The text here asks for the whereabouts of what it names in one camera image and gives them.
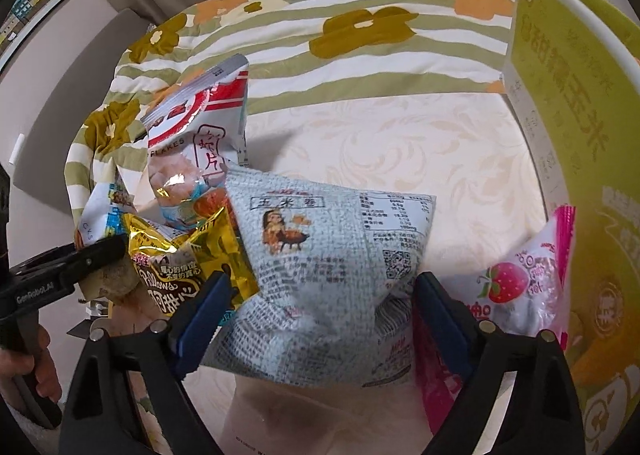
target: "striped blanket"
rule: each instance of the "striped blanket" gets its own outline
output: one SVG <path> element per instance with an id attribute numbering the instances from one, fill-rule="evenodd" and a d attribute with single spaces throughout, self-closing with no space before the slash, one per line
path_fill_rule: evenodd
<path id="1" fill-rule="evenodd" d="M 65 167 L 76 223 L 113 160 L 129 193 L 146 165 L 140 117 L 234 53 L 248 113 L 359 98 L 501 92 L 514 0 L 207 0 L 132 44 Z"/>

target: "framed picture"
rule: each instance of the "framed picture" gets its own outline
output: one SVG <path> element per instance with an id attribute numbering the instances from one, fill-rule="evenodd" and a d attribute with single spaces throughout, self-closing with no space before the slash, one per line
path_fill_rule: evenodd
<path id="1" fill-rule="evenodd" d="M 16 0 L 0 26 L 0 72 L 20 44 L 62 0 Z"/>

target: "blue gripper pad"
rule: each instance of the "blue gripper pad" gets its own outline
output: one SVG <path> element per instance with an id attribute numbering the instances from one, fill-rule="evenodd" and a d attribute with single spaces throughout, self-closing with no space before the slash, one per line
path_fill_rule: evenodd
<path id="1" fill-rule="evenodd" d="M 474 371 L 468 359 L 470 341 L 464 332 L 465 324 L 459 323 L 451 312 L 453 300 L 431 273 L 418 275 L 414 291 L 420 318 L 429 327 L 447 369 L 466 381 Z"/>
<path id="2" fill-rule="evenodd" d="M 176 358 L 172 367 L 175 377 L 181 381 L 200 366 L 213 334 L 222 321 L 231 302 L 231 282 L 222 275 L 202 301 L 177 343 Z"/>

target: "metal screw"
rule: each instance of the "metal screw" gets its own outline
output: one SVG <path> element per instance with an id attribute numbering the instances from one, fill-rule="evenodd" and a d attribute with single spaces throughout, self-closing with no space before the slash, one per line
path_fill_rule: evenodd
<path id="1" fill-rule="evenodd" d="M 556 341 L 556 335 L 553 333 L 553 331 L 545 329 L 540 333 L 540 336 L 542 337 L 543 340 L 545 340 L 547 343 L 553 343 L 554 341 Z"/>
<path id="2" fill-rule="evenodd" d="M 164 332 L 166 328 L 166 320 L 156 320 L 149 326 L 149 330 L 151 330 L 151 332 L 153 332 L 154 334 L 160 334 L 161 332 Z"/>
<path id="3" fill-rule="evenodd" d="M 104 338 L 104 329 L 94 329 L 91 331 L 91 334 L 89 334 L 91 341 L 100 341 L 102 338 Z"/>
<path id="4" fill-rule="evenodd" d="M 478 326 L 482 332 L 486 332 L 487 334 L 495 332 L 496 329 L 495 323 L 491 320 L 482 320 Z"/>

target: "strawberry snack bag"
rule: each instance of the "strawberry snack bag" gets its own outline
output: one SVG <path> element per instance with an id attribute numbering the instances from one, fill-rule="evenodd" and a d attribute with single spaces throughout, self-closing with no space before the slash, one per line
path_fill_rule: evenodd
<path id="1" fill-rule="evenodd" d="M 244 56 L 233 55 L 142 119 L 148 133 L 149 183 L 172 228 L 193 229 L 222 206 L 235 223 L 223 182 L 229 162 L 247 166 L 248 65 Z"/>
<path id="2" fill-rule="evenodd" d="M 511 334 L 535 336 L 552 330 L 566 348 L 569 287 L 566 271 L 574 234 L 575 207 L 558 207 L 545 227 L 503 261 L 482 273 L 443 277 L 449 295 L 478 320 L 491 320 Z M 449 413 L 463 382 L 445 366 L 430 329 L 414 308 L 416 382 L 431 431 Z"/>

